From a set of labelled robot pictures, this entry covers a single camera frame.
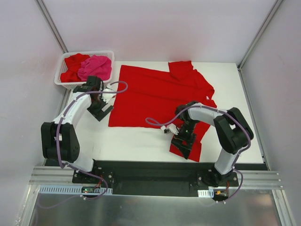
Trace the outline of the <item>white plastic basket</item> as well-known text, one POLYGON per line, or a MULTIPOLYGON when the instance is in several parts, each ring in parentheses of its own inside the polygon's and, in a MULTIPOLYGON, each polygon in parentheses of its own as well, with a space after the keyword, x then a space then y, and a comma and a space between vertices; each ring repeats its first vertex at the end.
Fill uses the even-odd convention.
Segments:
POLYGON ((111 60, 111 73, 108 79, 104 80, 104 83, 108 83, 112 79, 112 74, 113 74, 113 67, 114 67, 114 61, 115 61, 115 54, 111 50, 102 50, 102 51, 80 51, 80 52, 67 52, 64 53, 58 62, 58 66, 55 72, 55 77, 54 77, 54 82, 56 85, 61 85, 65 87, 66 89, 74 89, 77 85, 83 84, 84 81, 69 81, 69 82, 64 82, 61 80, 61 75, 63 73, 66 73, 68 71, 68 66, 65 62, 65 59, 72 57, 76 54, 82 54, 82 55, 89 55, 90 57, 92 56, 105 56, 108 57, 111 60))

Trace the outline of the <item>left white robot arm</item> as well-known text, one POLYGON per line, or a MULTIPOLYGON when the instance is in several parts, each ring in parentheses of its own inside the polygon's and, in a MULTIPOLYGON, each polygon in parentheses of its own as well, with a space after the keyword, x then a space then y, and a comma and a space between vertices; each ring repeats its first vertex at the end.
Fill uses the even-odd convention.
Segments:
POLYGON ((84 112, 89 112, 97 121, 104 119, 113 110, 113 106, 107 104, 114 96, 112 85, 105 85, 96 76, 88 76, 86 83, 74 88, 71 102, 55 119, 41 126, 44 158, 57 160, 62 167, 70 165, 82 170, 87 182, 96 182, 100 172, 94 168, 95 161, 80 152, 75 129, 84 112))

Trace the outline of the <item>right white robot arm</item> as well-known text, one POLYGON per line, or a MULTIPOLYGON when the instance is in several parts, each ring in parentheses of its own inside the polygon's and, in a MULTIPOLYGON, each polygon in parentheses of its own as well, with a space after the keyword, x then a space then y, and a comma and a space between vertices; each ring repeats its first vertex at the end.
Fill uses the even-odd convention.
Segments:
POLYGON ((192 101, 177 107, 175 114, 183 124, 175 128, 171 144, 185 159, 192 153, 196 141, 196 125, 204 122, 215 127, 222 149, 211 171, 202 176, 202 181, 208 186, 222 186, 228 181, 240 154, 250 147, 254 138, 241 111, 236 107, 227 111, 219 110, 192 101))

